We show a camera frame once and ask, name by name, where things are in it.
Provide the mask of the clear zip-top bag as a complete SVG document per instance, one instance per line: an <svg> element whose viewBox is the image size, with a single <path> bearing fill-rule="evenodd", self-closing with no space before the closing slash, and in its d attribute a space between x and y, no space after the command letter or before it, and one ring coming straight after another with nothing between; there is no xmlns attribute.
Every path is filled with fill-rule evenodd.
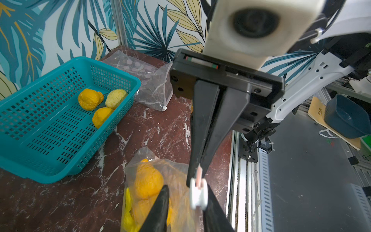
<svg viewBox="0 0 371 232"><path fill-rule="evenodd" d="M135 94L136 102L157 111L167 110L173 95L169 76L171 62L156 68L122 51L115 52L103 62L140 79L141 87Z"/></svg>

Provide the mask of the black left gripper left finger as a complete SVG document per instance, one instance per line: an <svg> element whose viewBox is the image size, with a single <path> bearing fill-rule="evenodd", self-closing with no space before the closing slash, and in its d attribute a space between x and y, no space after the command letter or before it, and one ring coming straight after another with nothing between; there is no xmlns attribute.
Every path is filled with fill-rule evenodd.
<svg viewBox="0 0 371 232"><path fill-rule="evenodd" d="M164 185L139 232L166 232L170 191Z"/></svg>

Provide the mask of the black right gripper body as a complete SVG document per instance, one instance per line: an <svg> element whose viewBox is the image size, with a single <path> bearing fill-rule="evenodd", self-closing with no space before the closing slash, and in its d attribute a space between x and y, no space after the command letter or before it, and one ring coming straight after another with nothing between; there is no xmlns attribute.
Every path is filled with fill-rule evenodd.
<svg viewBox="0 0 371 232"><path fill-rule="evenodd" d="M285 93L283 78L218 60L186 49L179 49L170 69L176 97L193 98L197 81L218 85L222 90L235 89L250 96L233 130L249 133L262 125L275 102Z"/></svg>

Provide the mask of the yellow fruit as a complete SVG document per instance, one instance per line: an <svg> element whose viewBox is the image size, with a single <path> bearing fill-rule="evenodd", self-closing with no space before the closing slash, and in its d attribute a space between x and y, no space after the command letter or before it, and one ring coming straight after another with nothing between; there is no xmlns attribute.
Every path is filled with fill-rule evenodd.
<svg viewBox="0 0 371 232"><path fill-rule="evenodd" d="M108 108L108 107L103 107L98 109L92 118L92 123L93 125L99 129L103 123L112 115L114 112L113 109Z"/></svg>

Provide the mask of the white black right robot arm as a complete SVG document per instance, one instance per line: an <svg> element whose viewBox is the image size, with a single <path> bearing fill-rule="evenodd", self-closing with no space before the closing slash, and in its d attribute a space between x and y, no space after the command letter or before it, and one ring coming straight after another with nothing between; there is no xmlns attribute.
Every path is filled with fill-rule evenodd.
<svg viewBox="0 0 371 232"><path fill-rule="evenodd" d="M201 53L177 51L170 79L193 101L187 181L231 130L248 152L329 83L369 66L370 1L215 1Z"/></svg>

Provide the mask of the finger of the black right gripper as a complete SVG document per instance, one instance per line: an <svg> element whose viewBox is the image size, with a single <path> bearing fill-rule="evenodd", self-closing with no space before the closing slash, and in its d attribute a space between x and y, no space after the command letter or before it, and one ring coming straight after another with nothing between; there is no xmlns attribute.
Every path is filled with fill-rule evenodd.
<svg viewBox="0 0 371 232"><path fill-rule="evenodd" d="M206 175L220 144L230 132L235 122L239 119L242 112L249 104L249 101L249 93L235 89L227 89L222 94L213 114L210 133L200 163L201 168L203 169L203 177Z"/></svg>
<svg viewBox="0 0 371 232"><path fill-rule="evenodd" d="M189 161L186 185L195 177L198 166L204 158L219 87L215 84L198 80L193 92L193 113L191 114L191 156Z"/></svg>

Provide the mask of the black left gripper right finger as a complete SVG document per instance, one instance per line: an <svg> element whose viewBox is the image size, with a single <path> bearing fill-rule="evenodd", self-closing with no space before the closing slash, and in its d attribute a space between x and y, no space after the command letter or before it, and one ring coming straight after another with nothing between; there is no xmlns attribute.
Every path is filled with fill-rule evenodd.
<svg viewBox="0 0 371 232"><path fill-rule="evenodd" d="M203 228L205 232L234 232L223 209L208 185L208 204L203 211Z"/></svg>

